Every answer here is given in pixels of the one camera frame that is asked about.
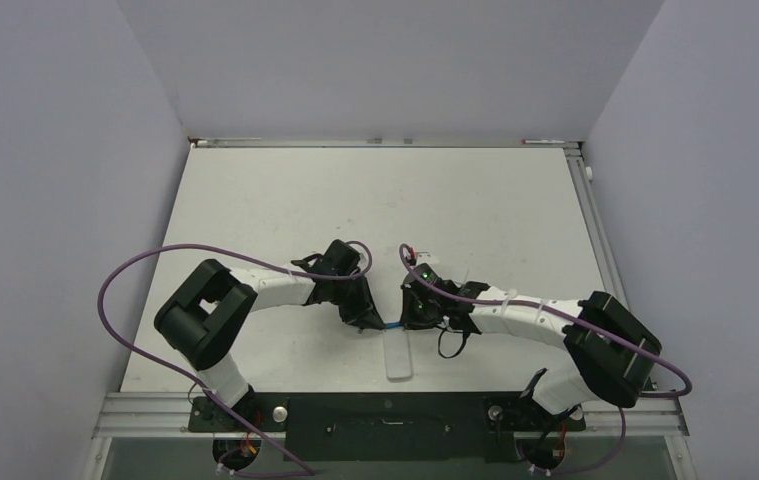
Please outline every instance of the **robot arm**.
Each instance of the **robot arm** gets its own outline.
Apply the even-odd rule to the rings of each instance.
[[[424,283],[461,298],[441,296]],[[465,299],[479,304],[461,301]],[[565,350],[573,364],[536,377],[525,392],[551,415],[588,400],[634,406],[652,362],[558,313],[586,320],[654,354],[661,352],[659,341],[607,293],[594,292],[587,300],[547,301],[507,293],[480,282],[457,285],[440,278],[425,263],[414,267],[403,282],[400,322],[410,329],[445,325],[460,331],[465,339],[471,334],[509,334]]]
[[[292,262],[309,274],[349,276],[360,255],[335,240],[323,255]],[[208,313],[201,302],[214,304]],[[230,271],[205,260],[159,310],[155,328],[190,363],[226,405],[235,406],[252,387],[229,353],[250,312],[280,305],[338,306],[341,320],[359,328],[383,329],[364,276],[346,281],[318,280],[264,269]]]

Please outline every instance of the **white table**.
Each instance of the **white table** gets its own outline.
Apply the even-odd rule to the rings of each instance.
[[[603,289],[558,148],[197,148],[164,243],[207,243],[285,264],[335,238],[372,249],[368,279],[385,322],[399,320],[401,311],[401,242],[504,290],[569,299]],[[211,257],[181,251],[158,259],[135,345],[187,365],[153,318]],[[551,347],[501,335],[473,336],[458,358],[444,360],[437,331],[409,332],[414,377],[391,383],[381,335],[358,334],[331,305],[282,307],[253,313],[232,352],[253,387],[267,392],[519,390],[542,366],[570,361]],[[445,351],[458,341],[445,336]],[[121,391],[189,387],[184,377],[132,355]]]

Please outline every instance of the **white wall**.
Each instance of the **white wall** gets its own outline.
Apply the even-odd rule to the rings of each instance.
[[[759,478],[759,2],[665,2],[586,154],[630,306],[694,379],[698,473]]]
[[[0,1],[0,478],[81,474],[125,358],[97,289],[159,243],[186,144],[113,1]],[[126,334],[150,274],[109,292]]]
[[[194,136],[584,139],[662,0],[118,0]]]

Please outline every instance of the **black mounting plate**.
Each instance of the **black mounting plate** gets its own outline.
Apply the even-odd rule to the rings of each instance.
[[[479,457],[486,462],[510,462],[518,461],[513,432],[539,432],[546,426],[541,408],[519,400],[520,394],[255,392],[255,402],[262,412],[262,430],[286,431],[285,446],[306,461]],[[492,405],[512,412],[506,415],[499,438],[496,423],[488,418]],[[277,406],[288,409],[284,423],[272,418]],[[570,431],[585,428],[584,421],[566,424]],[[246,431],[206,397],[194,399],[188,430]]]

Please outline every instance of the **zip tie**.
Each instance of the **zip tie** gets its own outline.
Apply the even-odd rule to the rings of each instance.
[[[546,298],[539,298],[538,299],[538,310],[535,312],[535,320],[537,321],[539,318],[541,318],[541,312],[544,311],[544,305],[547,304]]]
[[[514,297],[517,296],[517,290],[515,289],[509,289],[508,292],[506,292],[506,298],[503,300],[503,306],[500,308],[500,316],[505,317],[506,316],[506,310],[509,309],[509,302],[514,299]]]

